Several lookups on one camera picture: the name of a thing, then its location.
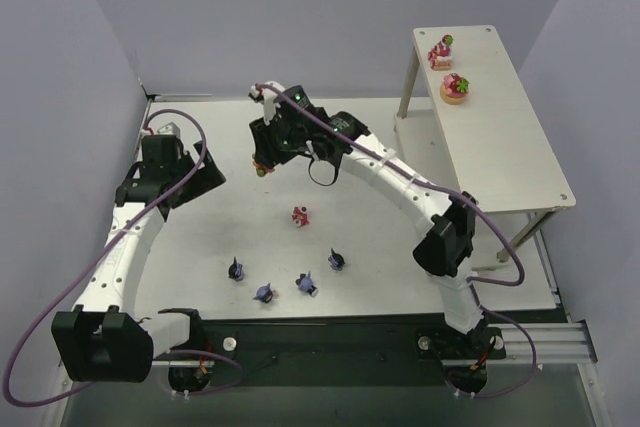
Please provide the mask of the pink bear sunflower toy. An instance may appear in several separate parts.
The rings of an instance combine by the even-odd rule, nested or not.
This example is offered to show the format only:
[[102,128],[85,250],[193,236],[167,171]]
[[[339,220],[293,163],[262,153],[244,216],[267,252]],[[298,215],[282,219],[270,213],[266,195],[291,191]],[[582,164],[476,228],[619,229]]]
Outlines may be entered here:
[[252,164],[255,168],[255,171],[258,177],[265,177],[266,175],[274,171],[273,168],[266,167],[260,164],[259,162],[257,162],[255,159],[252,160]]

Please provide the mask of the pink bear strawberry hat toy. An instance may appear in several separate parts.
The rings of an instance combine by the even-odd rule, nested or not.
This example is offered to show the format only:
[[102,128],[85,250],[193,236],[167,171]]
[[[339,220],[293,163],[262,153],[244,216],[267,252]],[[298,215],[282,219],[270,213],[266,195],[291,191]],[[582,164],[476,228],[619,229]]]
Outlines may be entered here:
[[291,220],[296,228],[301,228],[310,224],[309,211],[306,206],[295,206],[292,210]]

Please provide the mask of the pink bear cake slice toy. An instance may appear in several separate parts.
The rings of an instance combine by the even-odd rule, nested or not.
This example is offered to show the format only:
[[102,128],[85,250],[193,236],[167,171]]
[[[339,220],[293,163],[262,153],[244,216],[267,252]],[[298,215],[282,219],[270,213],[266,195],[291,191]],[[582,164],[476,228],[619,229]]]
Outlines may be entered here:
[[441,40],[436,43],[429,53],[427,60],[429,66],[434,71],[446,71],[453,65],[452,44],[453,37],[450,34],[444,35]]

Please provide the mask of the pink bear donut toy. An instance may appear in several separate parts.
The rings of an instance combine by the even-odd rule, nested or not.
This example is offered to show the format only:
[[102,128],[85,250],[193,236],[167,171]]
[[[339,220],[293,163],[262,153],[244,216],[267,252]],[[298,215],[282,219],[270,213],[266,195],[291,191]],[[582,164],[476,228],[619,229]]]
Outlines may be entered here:
[[470,82],[458,73],[449,73],[444,76],[440,84],[440,97],[449,105],[464,103],[469,95]]

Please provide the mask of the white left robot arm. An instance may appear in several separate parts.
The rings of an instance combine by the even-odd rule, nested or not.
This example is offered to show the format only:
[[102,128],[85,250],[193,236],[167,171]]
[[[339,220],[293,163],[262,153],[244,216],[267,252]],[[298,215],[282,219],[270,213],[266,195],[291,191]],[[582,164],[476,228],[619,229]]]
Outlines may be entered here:
[[169,213],[221,186],[224,175],[201,142],[197,166],[174,124],[141,141],[141,157],[116,190],[107,252],[51,332],[69,377],[78,382],[141,382],[155,358],[208,346],[193,308],[137,314],[135,299],[152,245]]

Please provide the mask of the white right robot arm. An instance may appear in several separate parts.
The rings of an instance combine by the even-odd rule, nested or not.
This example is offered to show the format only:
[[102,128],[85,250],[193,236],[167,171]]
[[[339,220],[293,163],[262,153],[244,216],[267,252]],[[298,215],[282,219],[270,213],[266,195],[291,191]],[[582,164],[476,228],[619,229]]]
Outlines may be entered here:
[[262,116],[249,125],[258,176],[301,156],[326,162],[336,174],[345,172],[368,184],[414,224],[419,242],[412,256],[438,286],[446,325],[469,344],[488,339],[466,263],[473,252],[474,199],[429,186],[364,123],[344,111],[328,115],[300,86],[256,84],[249,96],[263,108]]

